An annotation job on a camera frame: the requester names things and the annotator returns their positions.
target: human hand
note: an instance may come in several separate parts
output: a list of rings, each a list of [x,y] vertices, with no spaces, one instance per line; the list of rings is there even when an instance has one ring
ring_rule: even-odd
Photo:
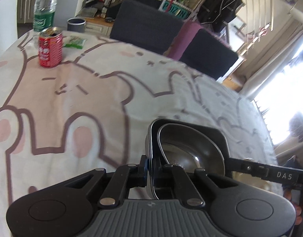
[[[292,199],[292,193],[291,193],[291,190],[285,190],[284,191],[284,194],[283,196],[289,200],[292,205],[294,206],[295,208],[295,211],[296,211],[296,220],[295,220],[295,225],[299,225],[300,223],[302,223],[302,217],[301,217],[301,213],[302,213],[302,209],[299,205],[297,205],[295,202],[291,201]]]

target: pink cheek pattern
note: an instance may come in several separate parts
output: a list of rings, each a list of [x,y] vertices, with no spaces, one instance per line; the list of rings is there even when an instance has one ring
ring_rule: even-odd
[[[25,144],[25,132],[23,130],[23,133],[22,133],[21,139],[19,141],[19,144],[17,145],[17,147],[15,148],[15,150],[12,152],[12,154],[18,154],[21,151],[23,151],[24,144]]]
[[[77,158],[84,158],[92,148],[92,133],[88,127],[78,127],[73,132],[74,155]]]
[[[135,55],[130,53],[130,52],[124,52],[123,51],[123,52],[120,52],[120,54],[123,55],[123,56],[126,56],[126,57],[130,57],[130,58],[135,57]]]
[[[33,192],[36,192],[36,191],[38,191],[38,190],[35,186],[30,186],[27,190],[28,193],[33,193]]]
[[[0,67],[7,65],[7,63],[8,63],[7,61],[0,61]]]
[[[7,119],[0,120],[0,142],[6,141],[11,134],[11,125]]]

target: metal bowl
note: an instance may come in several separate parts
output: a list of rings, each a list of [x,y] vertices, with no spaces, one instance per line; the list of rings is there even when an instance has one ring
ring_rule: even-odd
[[[220,149],[198,130],[181,124],[165,124],[158,130],[157,141],[168,164],[181,166],[190,173],[204,168],[208,173],[225,174]]]

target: ribbed rubber grip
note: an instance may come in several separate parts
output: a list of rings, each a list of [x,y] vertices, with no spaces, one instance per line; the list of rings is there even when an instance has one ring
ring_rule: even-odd
[[[226,237],[203,211],[184,208],[178,200],[125,200],[101,211],[78,237]]]

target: snack package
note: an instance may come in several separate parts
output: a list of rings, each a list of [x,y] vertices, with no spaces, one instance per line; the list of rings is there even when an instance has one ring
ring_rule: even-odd
[[[64,44],[63,47],[72,47],[77,49],[82,49],[84,46],[84,43],[86,42],[86,39],[82,39],[80,37],[76,36],[69,36],[64,38]]]

